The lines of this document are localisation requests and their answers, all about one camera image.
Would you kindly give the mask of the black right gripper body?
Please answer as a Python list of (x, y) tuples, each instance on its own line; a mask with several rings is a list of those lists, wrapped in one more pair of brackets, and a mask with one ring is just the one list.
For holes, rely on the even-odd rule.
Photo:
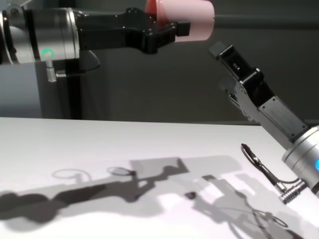
[(310, 126), (294, 114), (277, 96), (266, 97), (260, 106), (253, 103), (248, 90), (237, 82), (227, 95), (246, 119), (258, 123), (282, 147), (292, 147)]

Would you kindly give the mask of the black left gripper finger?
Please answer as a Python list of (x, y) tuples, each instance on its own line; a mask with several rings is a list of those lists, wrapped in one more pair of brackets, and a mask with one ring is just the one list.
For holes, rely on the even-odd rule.
[(156, 52), (160, 48), (176, 42), (178, 37), (189, 36), (190, 27), (191, 23), (189, 21), (158, 23), (156, 32)]

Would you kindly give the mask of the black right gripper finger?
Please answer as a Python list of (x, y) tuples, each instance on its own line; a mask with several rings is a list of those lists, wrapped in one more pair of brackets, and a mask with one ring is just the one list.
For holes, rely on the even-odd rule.
[(222, 80), (224, 88), (234, 88), (237, 82), (243, 82), (251, 77), (260, 77), (262, 75), (258, 72), (259, 70), (250, 66), (233, 45), (217, 42), (210, 46), (208, 52), (223, 66), (227, 74)]

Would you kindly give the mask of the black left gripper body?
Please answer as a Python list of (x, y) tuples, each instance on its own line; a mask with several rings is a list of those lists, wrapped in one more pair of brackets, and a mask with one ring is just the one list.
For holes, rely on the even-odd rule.
[(138, 8), (124, 13), (77, 14), (80, 50), (134, 48), (146, 54), (175, 42), (175, 24), (159, 27), (156, 17)]

